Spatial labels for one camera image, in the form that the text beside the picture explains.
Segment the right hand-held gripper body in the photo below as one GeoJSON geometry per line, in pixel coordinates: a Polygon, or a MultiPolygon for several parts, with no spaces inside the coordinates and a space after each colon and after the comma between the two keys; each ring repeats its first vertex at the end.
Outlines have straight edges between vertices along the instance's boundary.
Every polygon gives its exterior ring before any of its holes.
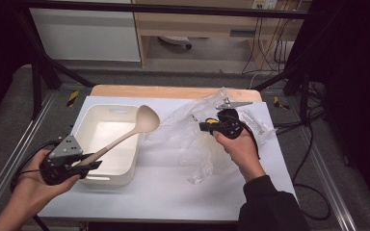
{"type": "Polygon", "coordinates": [[[229,98],[224,99],[224,103],[217,106],[217,117],[220,122],[219,132],[231,140],[238,138],[243,130],[252,135],[251,128],[239,119],[236,111],[237,107],[250,105],[250,102],[232,102],[229,98]]]}

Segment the clear plastic bag yellow smiley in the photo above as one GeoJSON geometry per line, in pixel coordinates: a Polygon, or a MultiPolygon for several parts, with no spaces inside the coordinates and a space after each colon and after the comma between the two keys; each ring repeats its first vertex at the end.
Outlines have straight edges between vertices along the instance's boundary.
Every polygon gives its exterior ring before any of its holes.
{"type": "MultiPolygon", "coordinates": [[[[227,97],[232,102],[250,102],[231,99],[226,89],[220,89],[176,109],[162,120],[156,131],[145,137],[148,144],[172,147],[178,156],[178,164],[189,169],[188,181],[192,184],[199,184],[215,174],[229,174],[236,170],[236,165],[213,136],[199,130],[201,122],[219,120],[216,107],[227,97]]],[[[249,105],[237,107],[236,111],[239,119],[251,128],[257,144],[264,145],[276,132],[259,120],[249,105]]]]}

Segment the white plastic bin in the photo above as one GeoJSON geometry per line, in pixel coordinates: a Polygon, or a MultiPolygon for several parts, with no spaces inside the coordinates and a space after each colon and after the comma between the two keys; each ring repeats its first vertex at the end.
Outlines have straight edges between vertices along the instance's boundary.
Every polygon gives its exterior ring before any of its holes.
{"type": "MultiPolygon", "coordinates": [[[[85,107],[76,119],[71,134],[77,139],[84,154],[95,153],[136,125],[137,106],[101,105],[85,107]]],[[[98,169],[91,170],[86,185],[127,185],[134,178],[139,136],[134,135],[100,158],[98,169]]]]}

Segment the beige ladle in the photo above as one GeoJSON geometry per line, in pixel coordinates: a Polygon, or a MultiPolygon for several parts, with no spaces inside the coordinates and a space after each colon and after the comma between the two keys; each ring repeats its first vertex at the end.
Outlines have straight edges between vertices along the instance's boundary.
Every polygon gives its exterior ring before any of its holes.
{"type": "Polygon", "coordinates": [[[105,155],[107,152],[109,152],[111,149],[113,149],[121,142],[139,133],[152,132],[155,129],[157,129],[159,125],[160,125],[159,115],[157,115],[147,105],[140,106],[136,113],[135,126],[132,130],[122,135],[115,141],[112,141],[111,143],[101,148],[100,150],[96,151],[89,157],[85,158],[83,161],[79,163],[79,166],[87,166],[90,163],[96,162],[99,158],[101,158],[103,155],[105,155]]]}

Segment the person's right hand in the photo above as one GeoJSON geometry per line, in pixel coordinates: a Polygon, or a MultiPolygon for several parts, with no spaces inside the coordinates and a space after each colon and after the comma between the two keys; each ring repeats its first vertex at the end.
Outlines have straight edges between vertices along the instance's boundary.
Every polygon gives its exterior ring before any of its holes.
{"type": "Polygon", "coordinates": [[[241,135],[232,140],[218,131],[213,132],[215,140],[230,155],[231,160],[239,167],[246,182],[264,176],[264,168],[259,162],[257,148],[250,134],[243,130],[241,135]]]}

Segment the person's left hand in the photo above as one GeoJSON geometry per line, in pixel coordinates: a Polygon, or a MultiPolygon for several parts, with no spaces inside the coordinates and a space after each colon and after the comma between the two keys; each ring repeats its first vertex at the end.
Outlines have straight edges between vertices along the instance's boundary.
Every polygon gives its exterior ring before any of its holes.
{"type": "Polygon", "coordinates": [[[47,185],[38,172],[38,168],[48,153],[48,150],[40,150],[27,166],[27,172],[19,176],[11,198],[15,209],[36,214],[53,198],[69,191],[80,179],[79,175],[75,175],[66,179],[60,185],[47,185]]]}

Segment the yellow black tape strip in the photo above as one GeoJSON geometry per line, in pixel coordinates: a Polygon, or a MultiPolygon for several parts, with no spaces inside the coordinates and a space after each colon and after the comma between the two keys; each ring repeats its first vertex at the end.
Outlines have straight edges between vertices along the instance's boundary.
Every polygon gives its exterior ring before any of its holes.
{"type": "Polygon", "coordinates": [[[277,108],[282,108],[283,110],[290,110],[290,107],[288,105],[283,105],[280,103],[277,96],[274,96],[274,106],[277,108]]]}
{"type": "Polygon", "coordinates": [[[68,99],[68,101],[67,101],[67,103],[66,103],[66,106],[67,106],[68,108],[70,108],[70,107],[72,107],[72,106],[73,106],[73,103],[75,102],[75,100],[76,100],[76,98],[77,98],[78,94],[79,94],[79,90],[74,90],[74,91],[71,93],[71,95],[70,95],[70,97],[69,97],[69,99],[68,99]]]}

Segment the black metal stand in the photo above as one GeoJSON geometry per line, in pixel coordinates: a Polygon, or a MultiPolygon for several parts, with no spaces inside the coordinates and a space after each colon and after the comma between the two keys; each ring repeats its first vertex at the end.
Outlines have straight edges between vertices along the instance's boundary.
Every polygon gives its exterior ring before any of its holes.
{"type": "Polygon", "coordinates": [[[12,11],[28,40],[28,44],[31,46],[34,98],[34,111],[32,118],[36,118],[42,111],[41,81],[44,81],[51,90],[58,90],[62,86],[62,82],[58,76],[58,71],[85,87],[92,88],[95,86],[95,83],[72,72],[49,57],[40,40],[38,30],[33,24],[33,18],[28,17],[28,14],[30,13],[29,10],[25,7],[12,7],[12,11]]]}
{"type": "Polygon", "coordinates": [[[310,119],[307,116],[307,102],[309,96],[309,67],[307,64],[304,62],[294,62],[277,76],[254,86],[253,89],[262,91],[282,79],[287,79],[287,84],[283,89],[286,96],[292,96],[296,92],[300,93],[299,119],[305,126],[307,126],[310,122],[310,119]]]}

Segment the white foam board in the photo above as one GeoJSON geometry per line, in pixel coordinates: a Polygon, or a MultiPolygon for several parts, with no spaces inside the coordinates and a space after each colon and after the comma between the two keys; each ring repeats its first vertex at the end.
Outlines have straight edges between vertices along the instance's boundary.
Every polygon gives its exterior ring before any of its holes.
{"type": "Polygon", "coordinates": [[[145,142],[139,136],[134,178],[127,185],[86,185],[80,180],[54,198],[43,218],[117,221],[233,222],[246,198],[245,180],[236,166],[199,184],[188,181],[170,146],[145,142]]]}

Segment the white chair leg with caster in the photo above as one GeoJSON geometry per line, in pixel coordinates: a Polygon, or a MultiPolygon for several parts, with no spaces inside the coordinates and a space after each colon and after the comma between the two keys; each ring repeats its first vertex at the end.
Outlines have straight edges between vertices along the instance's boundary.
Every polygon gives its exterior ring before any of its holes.
{"type": "Polygon", "coordinates": [[[184,46],[186,49],[192,48],[192,44],[187,37],[160,37],[160,40],[169,44],[184,46]]]}

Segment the wooden desk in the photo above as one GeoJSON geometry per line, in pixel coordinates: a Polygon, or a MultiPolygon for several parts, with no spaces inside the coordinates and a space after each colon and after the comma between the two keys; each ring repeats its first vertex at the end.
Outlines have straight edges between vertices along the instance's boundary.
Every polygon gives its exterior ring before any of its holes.
{"type": "MultiPolygon", "coordinates": [[[[134,4],[253,9],[253,0],[131,0],[134,4]]],[[[274,10],[309,10],[312,0],[277,0],[274,10]]],[[[259,69],[269,70],[271,51],[279,40],[294,41],[303,24],[300,19],[248,18],[240,16],[135,13],[141,62],[146,63],[152,37],[235,38],[246,40],[259,69]]]]}

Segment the white cabinet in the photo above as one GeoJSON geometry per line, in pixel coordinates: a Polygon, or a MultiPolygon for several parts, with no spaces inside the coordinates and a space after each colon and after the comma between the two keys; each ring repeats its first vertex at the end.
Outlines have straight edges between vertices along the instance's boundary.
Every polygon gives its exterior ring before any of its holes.
{"type": "Polygon", "coordinates": [[[133,13],[31,9],[45,52],[55,60],[138,62],[133,13]]]}

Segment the black metal crossbar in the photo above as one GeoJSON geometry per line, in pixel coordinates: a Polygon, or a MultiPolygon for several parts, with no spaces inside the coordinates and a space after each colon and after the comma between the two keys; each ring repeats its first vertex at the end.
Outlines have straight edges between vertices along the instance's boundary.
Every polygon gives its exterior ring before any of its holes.
{"type": "Polygon", "coordinates": [[[171,14],[265,17],[265,18],[286,18],[286,19],[309,19],[326,16],[325,13],[303,12],[303,11],[288,12],[276,10],[248,10],[248,9],[219,8],[219,7],[99,3],[99,2],[78,2],[64,0],[17,0],[16,3],[19,6],[24,6],[26,8],[49,9],[49,10],[72,10],[72,11],[171,13],[171,14]]]}

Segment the aluminium rail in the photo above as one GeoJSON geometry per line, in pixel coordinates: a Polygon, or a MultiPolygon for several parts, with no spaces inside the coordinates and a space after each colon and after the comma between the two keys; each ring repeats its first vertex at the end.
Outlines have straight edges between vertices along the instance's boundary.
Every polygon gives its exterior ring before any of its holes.
{"type": "Polygon", "coordinates": [[[51,90],[44,97],[44,100],[41,104],[42,106],[41,111],[38,113],[36,118],[31,120],[27,129],[23,133],[21,139],[19,140],[15,149],[10,155],[9,160],[5,163],[3,169],[1,170],[0,172],[0,197],[2,196],[4,190],[7,188],[9,182],[11,181],[12,175],[14,174],[18,165],[20,164],[21,159],[26,153],[26,150],[29,147],[31,141],[33,140],[35,134],[39,130],[41,123],[45,119],[46,114],[49,111],[56,94],[57,94],[56,90],[51,90]]]}
{"type": "Polygon", "coordinates": [[[314,168],[320,178],[323,189],[326,193],[330,207],[341,227],[342,231],[357,231],[357,226],[349,212],[346,203],[339,191],[335,181],[330,173],[330,170],[322,158],[321,152],[316,145],[314,136],[311,133],[310,127],[301,128],[305,141],[310,144],[309,157],[314,165],[314,168]]]}

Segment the white wall socket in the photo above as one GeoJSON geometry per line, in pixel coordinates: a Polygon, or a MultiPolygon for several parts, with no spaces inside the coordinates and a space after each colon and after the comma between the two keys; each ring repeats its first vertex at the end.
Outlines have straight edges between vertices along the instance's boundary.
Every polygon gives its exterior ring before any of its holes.
{"type": "Polygon", "coordinates": [[[258,10],[273,10],[278,0],[253,0],[252,8],[258,10]]]}

